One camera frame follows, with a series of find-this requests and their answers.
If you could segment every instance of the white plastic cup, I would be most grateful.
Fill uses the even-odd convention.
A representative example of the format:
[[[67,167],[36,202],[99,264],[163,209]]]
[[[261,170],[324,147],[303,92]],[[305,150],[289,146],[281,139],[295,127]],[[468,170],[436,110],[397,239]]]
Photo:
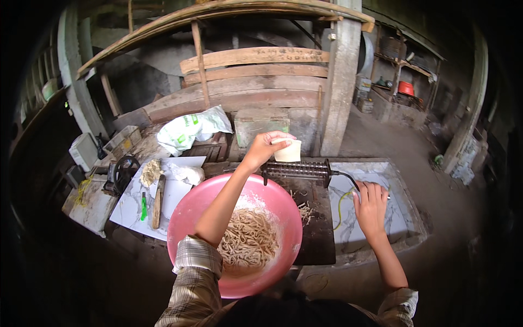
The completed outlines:
[[[281,138],[272,141],[273,144],[291,141],[291,145],[274,153],[274,159],[279,162],[296,162],[301,160],[301,141],[291,138]]]

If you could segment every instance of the plaid shirt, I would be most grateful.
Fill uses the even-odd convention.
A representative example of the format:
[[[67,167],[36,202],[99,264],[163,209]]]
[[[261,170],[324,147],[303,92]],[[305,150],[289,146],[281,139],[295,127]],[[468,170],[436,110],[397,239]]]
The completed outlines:
[[[155,327],[212,327],[236,303],[222,307],[218,279],[222,276],[222,257],[207,242],[188,235],[178,243],[173,273],[178,274],[169,305]],[[375,315],[352,305],[381,326],[413,326],[418,292],[402,288],[389,294]]]

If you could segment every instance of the red plastic basin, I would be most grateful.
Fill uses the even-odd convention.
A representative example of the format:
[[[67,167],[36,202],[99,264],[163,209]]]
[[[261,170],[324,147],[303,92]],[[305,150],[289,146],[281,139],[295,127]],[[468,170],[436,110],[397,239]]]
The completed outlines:
[[[414,96],[414,86],[411,83],[401,81],[397,87],[397,91],[400,93],[408,94]]]
[[[175,262],[178,242],[186,235],[194,233],[194,226],[203,211],[214,200],[232,174],[213,177],[193,188],[183,197],[173,212],[167,229],[167,249],[170,260]],[[238,205],[263,207],[270,213],[274,227],[278,231],[279,249],[264,270],[241,278],[223,275],[218,281],[222,298],[237,299],[260,293],[279,281],[296,259],[302,240],[302,221],[300,212],[292,197],[281,186],[263,178],[251,175],[242,190]]]

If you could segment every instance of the concrete pillar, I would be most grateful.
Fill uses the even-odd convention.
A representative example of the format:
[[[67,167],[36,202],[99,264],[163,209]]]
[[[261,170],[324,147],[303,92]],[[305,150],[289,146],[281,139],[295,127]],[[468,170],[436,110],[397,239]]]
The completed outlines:
[[[447,174],[452,172],[458,162],[459,154],[464,151],[465,145],[469,143],[472,137],[487,89],[488,46],[476,25],[474,25],[474,45],[474,72],[472,73],[468,108],[463,118],[461,118],[458,131],[445,151],[441,165],[441,168]]]
[[[334,3],[361,11],[361,0],[336,0]],[[344,19],[335,24],[336,40],[331,42],[323,103],[321,156],[338,156],[347,128],[358,70],[361,23]]]

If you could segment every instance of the hand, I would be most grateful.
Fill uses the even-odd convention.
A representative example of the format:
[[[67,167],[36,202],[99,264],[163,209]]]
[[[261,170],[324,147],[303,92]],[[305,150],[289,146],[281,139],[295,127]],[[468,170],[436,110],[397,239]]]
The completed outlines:
[[[379,184],[356,181],[360,197],[354,192],[354,209],[360,228],[372,246],[374,242],[386,238],[385,211],[389,192]]]
[[[246,167],[251,174],[256,172],[276,151],[291,145],[290,141],[271,144],[274,139],[280,138],[296,139],[291,134],[282,131],[260,133],[254,139],[249,152],[247,152],[240,165]]]

